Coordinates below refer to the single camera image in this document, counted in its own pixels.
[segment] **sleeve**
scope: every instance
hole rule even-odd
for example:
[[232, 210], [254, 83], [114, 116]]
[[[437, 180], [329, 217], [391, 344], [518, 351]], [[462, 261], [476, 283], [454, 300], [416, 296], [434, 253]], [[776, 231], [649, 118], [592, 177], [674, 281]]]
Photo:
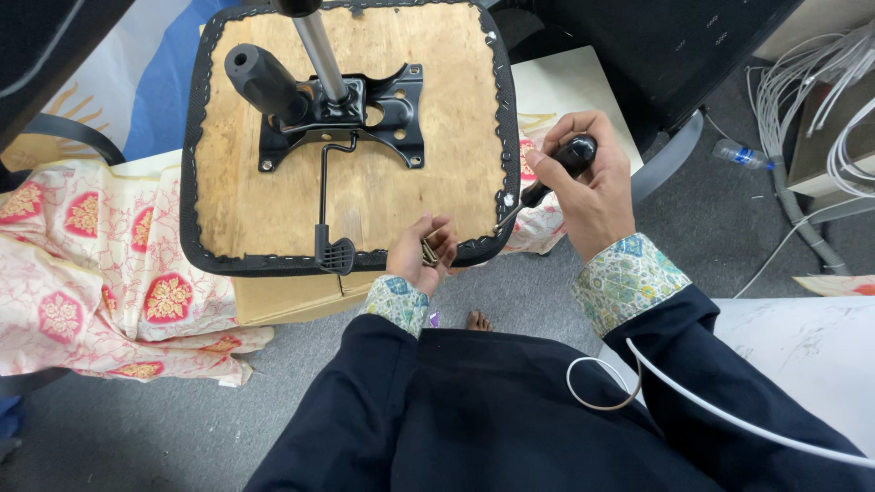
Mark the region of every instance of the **sleeve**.
[[[719, 310], [642, 234], [599, 253], [572, 286], [597, 334], [630, 367], [644, 356], [705, 401], [780, 435], [862, 455], [713, 335]], [[690, 402], [652, 373], [647, 409], [670, 446], [727, 489], [873, 490], [872, 470], [773, 443]]]
[[428, 298], [402, 278], [378, 278], [365, 313], [346, 327], [338, 353], [245, 490], [389, 490], [404, 391], [427, 310]]

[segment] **black fabric edge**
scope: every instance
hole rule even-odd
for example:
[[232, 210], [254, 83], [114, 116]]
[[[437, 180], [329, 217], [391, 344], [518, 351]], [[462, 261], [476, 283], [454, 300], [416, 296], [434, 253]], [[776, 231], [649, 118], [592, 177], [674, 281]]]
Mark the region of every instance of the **black fabric edge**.
[[[410, 7], [433, 4], [460, 4], [453, 0], [413, 0], [413, 1], [376, 1], [360, 0], [357, 2], [334, 1], [324, 2], [323, 10], [338, 7], [359, 8], [390, 8]], [[520, 192], [520, 145], [516, 125], [516, 96], [514, 79], [510, 72], [508, 51], [504, 47], [498, 26], [486, 8], [479, 4], [466, 2], [470, 8], [480, 12], [480, 28], [486, 34], [485, 42], [493, 49], [493, 74], [495, 76], [496, 95], [499, 107], [495, 113], [498, 124], [496, 135], [501, 139], [501, 168], [505, 171], [504, 188], [495, 195], [496, 223], [513, 209], [519, 200]], [[194, 160], [194, 148], [203, 135], [201, 124], [207, 117], [206, 104], [209, 102], [209, 81], [213, 75], [210, 55], [221, 37], [224, 25], [229, 20], [241, 20], [246, 17], [275, 12], [270, 5], [255, 7], [231, 7], [217, 12], [206, 23], [200, 36], [198, 53], [192, 71], [191, 91], [188, 99], [188, 114], [185, 119], [185, 139], [182, 149], [182, 166], [179, 184], [179, 237], [183, 253], [196, 268], [216, 275], [230, 277], [292, 277], [304, 275], [325, 274], [317, 265], [315, 259], [304, 256], [279, 255], [245, 255], [239, 257], [217, 257], [200, 243], [201, 227], [198, 224], [198, 213], [194, 206], [197, 203], [197, 166]], [[504, 205], [507, 195], [513, 198], [511, 207]], [[458, 257], [453, 263], [455, 267], [467, 267], [481, 264], [498, 255], [508, 242], [513, 228], [504, 228], [498, 236], [483, 235], [477, 239], [469, 239], [458, 246]], [[386, 250], [370, 252], [357, 251], [353, 271], [381, 271], [386, 268]]]

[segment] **screwdriver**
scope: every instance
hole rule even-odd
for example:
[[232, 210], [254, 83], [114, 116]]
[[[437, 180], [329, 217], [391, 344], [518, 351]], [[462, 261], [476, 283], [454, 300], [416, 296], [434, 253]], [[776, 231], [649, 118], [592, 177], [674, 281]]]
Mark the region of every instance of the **screwdriver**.
[[[598, 145], [594, 138], [589, 135], [577, 135], [572, 138], [557, 150], [551, 157], [558, 161], [565, 171], [573, 178], [578, 176], [590, 168], [592, 162], [596, 159], [596, 150]], [[495, 224], [493, 233], [498, 235], [504, 229], [504, 226], [524, 208], [537, 207], [547, 193], [553, 190], [549, 186], [544, 185], [540, 179], [536, 179], [534, 183], [522, 190], [520, 195], [520, 204], [514, 208], [510, 214]]]

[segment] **patterned cuff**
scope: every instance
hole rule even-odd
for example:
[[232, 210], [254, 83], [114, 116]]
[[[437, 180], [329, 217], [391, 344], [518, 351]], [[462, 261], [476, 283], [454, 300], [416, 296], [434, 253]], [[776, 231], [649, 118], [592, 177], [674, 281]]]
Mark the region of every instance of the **patterned cuff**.
[[637, 233], [598, 253], [580, 273], [571, 295], [584, 308], [596, 335], [611, 330], [675, 295], [690, 279], [652, 242]]
[[419, 338], [429, 313], [429, 298], [407, 280], [383, 275], [371, 286], [361, 313], [382, 316]]

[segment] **hand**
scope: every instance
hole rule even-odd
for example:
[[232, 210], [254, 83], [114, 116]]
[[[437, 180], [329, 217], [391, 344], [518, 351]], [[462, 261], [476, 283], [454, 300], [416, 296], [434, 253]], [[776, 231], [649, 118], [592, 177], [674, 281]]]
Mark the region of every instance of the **hand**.
[[[426, 211], [419, 221], [401, 231], [388, 249], [386, 273], [407, 280], [431, 298], [458, 252], [456, 236], [447, 226], [449, 223], [449, 215], [431, 218], [431, 212]], [[420, 240], [424, 237], [428, 237], [429, 246], [437, 255], [435, 267], [423, 265], [423, 245]]]
[[[580, 133], [595, 138], [598, 144], [595, 162], [580, 177], [583, 182], [575, 181], [561, 164], [547, 157]], [[584, 263], [635, 233], [629, 157], [620, 148], [604, 112], [563, 116], [544, 137], [541, 151], [526, 154], [526, 163], [556, 192], [568, 238]]]

